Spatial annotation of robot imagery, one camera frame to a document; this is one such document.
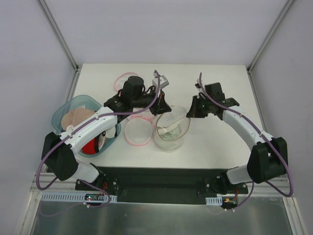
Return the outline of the cream mesh laundry bag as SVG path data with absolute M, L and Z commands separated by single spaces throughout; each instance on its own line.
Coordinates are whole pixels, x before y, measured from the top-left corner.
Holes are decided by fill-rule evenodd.
M 157 147 L 165 152 L 176 151 L 183 145 L 184 136 L 190 127 L 190 118 L 187 118 L 187 110 L 181 106 L 171 106 L 171 112 L 160 115 L 155 122 L 154 142 Z M 181 136 L 174 141 L 165 141 L 160 135 L 165 134 L 175 128 L 179 128 Z

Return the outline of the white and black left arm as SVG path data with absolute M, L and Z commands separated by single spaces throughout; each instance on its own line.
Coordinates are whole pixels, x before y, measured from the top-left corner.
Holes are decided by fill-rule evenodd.
M 116 95 L 108 99 L 91 117 L 78 126 L 58 135 L 46 135 L 42 153 L 45 164 L 60 181 L 71 177 L 86 181 L 92 190 L 103 186 L 101 172 L 93 164 L 76 159 L 78 153 L 91 140 L 100 134 L 106 138 L 116 136 L 117 125 L 130 115 L 150 110 L 156 116 L 172 109 L 165 101 L 163 88 L 169 85 L 167 78 L 154 73 L 153 85 L 144 86 L 139 76 L 130 76 Z

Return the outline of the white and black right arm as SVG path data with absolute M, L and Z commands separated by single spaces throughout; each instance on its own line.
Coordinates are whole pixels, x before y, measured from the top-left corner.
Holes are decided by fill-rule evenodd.
M 286 174 L 288 160 L 287 143 L 258 128 L 244 117 L 240 104 L 233 98 L 226 98 L 220 83 L 201 87 L 195 84 L 198 94 L 193 96 L 188 118 L 205 118 L 209 114 L 217 116 L 228 124 L 243 139 L 251 153 L 246 165 L 226 171 L 220 180 L 221 190 L 233 192 L 239 183 L 262 183 Z

